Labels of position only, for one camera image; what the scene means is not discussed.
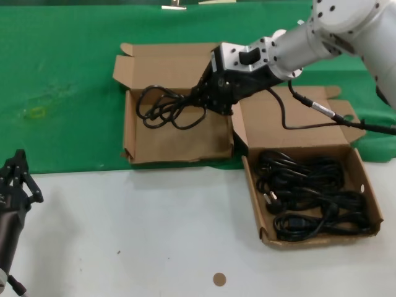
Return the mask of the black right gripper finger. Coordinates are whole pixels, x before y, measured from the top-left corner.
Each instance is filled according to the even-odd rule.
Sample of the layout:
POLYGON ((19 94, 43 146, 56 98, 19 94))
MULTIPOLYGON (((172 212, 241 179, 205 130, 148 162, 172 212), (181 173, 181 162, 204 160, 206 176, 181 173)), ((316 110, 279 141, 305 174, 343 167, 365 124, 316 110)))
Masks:
POLYGON ((232 104, 222 100, 220 97, 204 95, 197 99, 199 107, 213 111, 223 116, 233 115, 232 104))
POLYGON ((213 100, 213 94, 213 77, 202 77, 198 84, 191 88, 191 92, 187 96, 187 100, 189 103, 210 103, 213 100))

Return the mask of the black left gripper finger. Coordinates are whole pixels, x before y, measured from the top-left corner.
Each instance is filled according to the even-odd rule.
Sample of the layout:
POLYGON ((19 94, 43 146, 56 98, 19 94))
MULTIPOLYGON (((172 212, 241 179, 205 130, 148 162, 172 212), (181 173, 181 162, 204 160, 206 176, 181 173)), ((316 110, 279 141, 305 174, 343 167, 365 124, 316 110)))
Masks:
POLYGON ((17 149, 15 155, 6 160, 6 185, 15 189, 28 204, 43 202, 43 194, 29 173, 24 149, 17 149))

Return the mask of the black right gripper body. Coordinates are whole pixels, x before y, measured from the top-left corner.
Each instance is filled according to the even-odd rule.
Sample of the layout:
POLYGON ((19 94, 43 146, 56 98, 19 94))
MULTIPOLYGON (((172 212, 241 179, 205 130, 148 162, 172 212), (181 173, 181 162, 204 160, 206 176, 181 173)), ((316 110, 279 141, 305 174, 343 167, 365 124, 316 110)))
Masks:
POLYGON ((243 98, 281 83, 281 79, 267 65, 252 72, 228 70, 224 66, 220 46, 211 54, 210 64, 202 75, 204 106, 231 106, 243 98))

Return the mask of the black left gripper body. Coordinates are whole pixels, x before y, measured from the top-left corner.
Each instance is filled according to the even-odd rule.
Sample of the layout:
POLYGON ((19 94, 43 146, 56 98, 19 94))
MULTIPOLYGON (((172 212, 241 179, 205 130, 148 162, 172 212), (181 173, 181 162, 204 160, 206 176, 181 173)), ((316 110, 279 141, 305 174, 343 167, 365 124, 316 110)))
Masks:
POLYGON ((26 168, 1 169, 1 212, 32 208, 32 176, 26 168))

